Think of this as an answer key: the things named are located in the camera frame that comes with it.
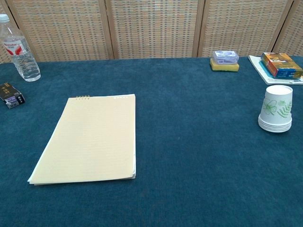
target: orange box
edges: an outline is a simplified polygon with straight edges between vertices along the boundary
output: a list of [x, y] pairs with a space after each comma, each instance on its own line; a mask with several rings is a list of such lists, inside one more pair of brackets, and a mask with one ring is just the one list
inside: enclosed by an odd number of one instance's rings
[[303, 69], [300, 68], [286, 53], [265, 52], [261, 60], [274, 78], [300, 78]]

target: plastic water bottle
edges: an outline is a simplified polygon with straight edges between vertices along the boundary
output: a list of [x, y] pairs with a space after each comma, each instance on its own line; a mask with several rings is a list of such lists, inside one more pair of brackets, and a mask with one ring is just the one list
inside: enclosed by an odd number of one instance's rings
[[0, 40], [12, 58], [21, 77], [28, 81], [38, 80], [40, 69], [25, 40], [23, 33], [12, 23], [6, 14], [0, 14]]

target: spiral binding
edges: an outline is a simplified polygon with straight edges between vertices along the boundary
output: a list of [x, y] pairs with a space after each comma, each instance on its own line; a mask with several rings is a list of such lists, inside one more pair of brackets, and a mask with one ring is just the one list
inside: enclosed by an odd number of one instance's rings
[[76, 99], [89, 99], [90, 96], [76, 96]]

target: lined paper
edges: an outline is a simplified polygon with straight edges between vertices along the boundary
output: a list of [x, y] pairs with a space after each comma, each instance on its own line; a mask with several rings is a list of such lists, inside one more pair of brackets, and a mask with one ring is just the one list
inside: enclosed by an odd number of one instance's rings
[[135, 95], [69, 98], [30, 184], [135, 177]]

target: table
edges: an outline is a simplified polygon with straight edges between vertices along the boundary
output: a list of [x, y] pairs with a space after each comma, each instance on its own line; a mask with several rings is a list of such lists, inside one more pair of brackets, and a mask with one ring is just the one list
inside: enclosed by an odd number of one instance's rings
[[[302, 67], [303, 57], [294, 57]], [[303, 86], [293, 125], [258, 126], [267, 85], [247, 57], [213, 72], [208, 58], [39, 63], [25, 82], [0, 65], [26, 103], [0, 105], [1, 226], [301, 226]], [[29, 185], [69, 97], [136, 94], [137, 177]]]

